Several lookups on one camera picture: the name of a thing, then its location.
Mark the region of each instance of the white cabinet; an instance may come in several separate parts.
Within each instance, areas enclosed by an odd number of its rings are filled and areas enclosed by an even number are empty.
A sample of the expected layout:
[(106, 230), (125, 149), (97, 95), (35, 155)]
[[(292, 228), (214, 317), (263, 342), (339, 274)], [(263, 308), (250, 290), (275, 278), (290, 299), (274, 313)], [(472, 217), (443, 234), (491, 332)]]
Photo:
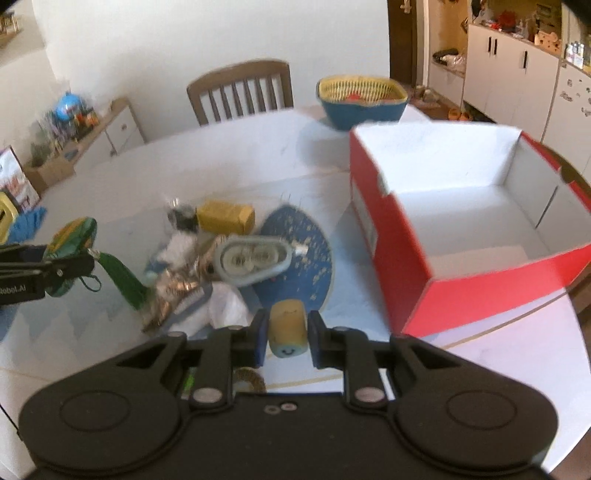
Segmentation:
[(429, 68), (428, 85), (456, 105), (462, 105), (464, 79), (458, 74), (448, 71), (442, 65), (432, 63)]
[(493, 36), (495, 32), (487, 28), (469, 27), (464, 101), (481, 112), (486, 109), (492, 83)]
[(495, 122), (541, 140), (558, 63), (527, 41), (471, 25), (463, 99)]
[(142, 137), (142, 134), (140, 133), (139, 128), (136, 128), (135, 132), (133, 132), (131, 134), (131, 136), (127, 139), (127, 141), (125, 142), (125, 144), (123, 145), (123, 147), (119, 151), (119, 154), (127, 152), (128, 150), (131, 150), (132, 148), (141, 147), (142, 145), (144, 145), (144, 143), (145, 143), (144, 137)]
[(540, 141), (550, 114), (560, 60), (523, 42), (518, 42), (518, 46), (519, 99), (509, 124)]
[(499, 33), (494, 34), (492, 42), (492, 84), (484, 113), (499, 124), (510, 125), (519, 99), (522, 49), (520, 42)]
[(99, 163), (121, 155), (132, 148), (144, 145), (144, 137), (135, 123), (129, 106), (121, 106), (121, 111), (107, 121), (104, 130), (88, 146), (74, 165), (76, 173), (83, 173)]
[(76, 173), (89, 171), (99, 163), (108, 161), (111, 157), (115, 156), (116, 153), (117, 152), (113, 148), (106, 132), (102, 132), (76, 162), (74, 165), (74, 171)]
[(558, 70), (556, 95), (543, 143), (584, 173), (589, 181), (591, 78), (566, 62)]
[(583, 178), (585, 179), (585, 181), (591, 185), (591, 157), (589, 158), (589, 161), (587, 162), (587, 168), (585, 168), (585, 170), (583, 170)]
[(138, 126), (135, 124), (134, 116), (129, 107), (126, 107), (109, 124), (107, 127), (107, 135), (118, 154), (123, 151), (125, 143), (137, 129)]

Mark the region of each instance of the blue glove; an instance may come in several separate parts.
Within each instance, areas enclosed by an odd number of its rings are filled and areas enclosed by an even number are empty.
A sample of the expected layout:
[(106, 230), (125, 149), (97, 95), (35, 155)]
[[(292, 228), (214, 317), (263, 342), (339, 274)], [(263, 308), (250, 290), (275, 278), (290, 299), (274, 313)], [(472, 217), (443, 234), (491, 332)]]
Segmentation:
[(37, 207), (30, 212), (20, 214), (10, 227), (7, 243), (20, 244), (33, 238), (43, 223), (46, 213), (45, 207)]

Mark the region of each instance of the yellow basket rim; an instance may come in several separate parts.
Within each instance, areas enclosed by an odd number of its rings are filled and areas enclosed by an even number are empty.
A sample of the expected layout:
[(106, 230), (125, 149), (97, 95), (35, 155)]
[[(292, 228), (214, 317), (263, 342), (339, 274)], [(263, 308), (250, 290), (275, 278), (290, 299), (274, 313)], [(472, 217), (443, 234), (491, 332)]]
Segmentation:
[(388, 77), (372, 77), (372, 76), (367, 76), (367, 75), (331, 75), (329, 77), (324, 77), (322, 79), (320, 79), (318, 81), (318, 84), (316, 85), (316, 96), (322, 100), (323, 102), (327, 102), (327, 103), (335, 103), (335, 104), (341, 104), (343, 101), (342, 100), (330, 100), (330, 99), (326, 99), (326, 98), (322, 98), (320, 96), (320, 87), (322, 86), (323, 83), (325, 82), (333, 82), (335, 80), (356, 80), (356, 81), (375, 81), (375, 82), (384, 82), (384, 83), (389, 83), (390, 85), (392, 85), (399, 94), (401, 94), (402, 98), (396, 99), (396, 100), (378, 100), (377, 102), (368, 102), (367, 100), (350, 100), (347, 103), (349, 105), (371, 105), (371, 106), (376, 106), (376, 105), (400, 105), (401, 103), (406, 103), (408, 102), (408, 93), (407, 91), (403, 88), (402, 85), (400, 85), (400, 83), (398, 83), (396, 80), (388, 78)]

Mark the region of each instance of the green tassel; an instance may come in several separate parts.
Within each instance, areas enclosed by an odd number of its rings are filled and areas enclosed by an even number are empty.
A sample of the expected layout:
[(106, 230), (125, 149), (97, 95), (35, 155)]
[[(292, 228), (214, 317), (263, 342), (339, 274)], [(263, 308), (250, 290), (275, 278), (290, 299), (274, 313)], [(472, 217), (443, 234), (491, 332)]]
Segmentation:
[(113, 255), (100, 253), (98, 262), (113, 280), (125, 300), (135, 309), (139, 310), (148, 298), (148, 287), (142, 284), (137, 277)]

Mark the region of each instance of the black robotic gripper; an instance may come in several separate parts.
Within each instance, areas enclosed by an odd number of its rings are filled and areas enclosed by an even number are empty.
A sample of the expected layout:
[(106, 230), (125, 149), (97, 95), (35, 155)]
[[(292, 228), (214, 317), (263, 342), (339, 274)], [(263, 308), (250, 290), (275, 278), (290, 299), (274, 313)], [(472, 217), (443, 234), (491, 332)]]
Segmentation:
[(416, 338), (327, 329), (318, 312), (314, 366), (342, 370), (343, 394), (234, 395), (267, 329), (261, 310), (207, 340), (170, 334), (39, 391), (19, 418), (30, 479), (549, 478), (557, 416), (542, 394)]

